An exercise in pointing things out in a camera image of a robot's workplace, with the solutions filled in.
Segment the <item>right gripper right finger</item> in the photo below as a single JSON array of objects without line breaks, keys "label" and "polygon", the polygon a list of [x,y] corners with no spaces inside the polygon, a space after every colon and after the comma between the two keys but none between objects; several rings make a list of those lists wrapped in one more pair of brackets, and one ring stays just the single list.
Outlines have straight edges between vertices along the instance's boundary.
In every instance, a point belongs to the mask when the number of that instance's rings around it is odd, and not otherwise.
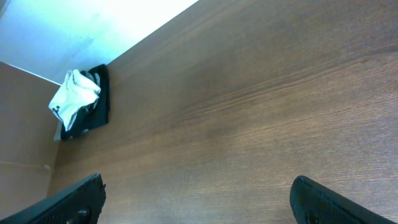
[{"label": "right gripper right finger", "polygon": [[289,200],[298,224],[395,224],[304,175],[294,180]]}]

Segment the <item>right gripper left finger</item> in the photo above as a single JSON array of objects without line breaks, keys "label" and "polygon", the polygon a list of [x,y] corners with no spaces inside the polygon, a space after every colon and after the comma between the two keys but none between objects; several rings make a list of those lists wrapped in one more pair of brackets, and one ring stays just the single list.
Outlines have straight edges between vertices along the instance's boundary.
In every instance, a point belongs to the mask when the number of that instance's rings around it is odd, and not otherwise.
[{"label": "right gripper left finger", "polygon": [[106,200],[100,174],[91,174],[36,204],[1,220],[1,224],[96,224]]}]

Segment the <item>white t-shirt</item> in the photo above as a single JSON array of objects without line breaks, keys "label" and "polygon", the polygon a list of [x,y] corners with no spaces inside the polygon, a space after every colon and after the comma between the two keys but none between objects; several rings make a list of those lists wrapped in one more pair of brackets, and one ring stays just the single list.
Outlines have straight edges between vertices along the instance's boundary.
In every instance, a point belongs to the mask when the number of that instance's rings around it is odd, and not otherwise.
[{"label": "white t-shirt", "polygon": [[49,109],[66,131],[96,107],[100,98],[100,76],[87,71],[68,70],[64,82],[49,103]]}]

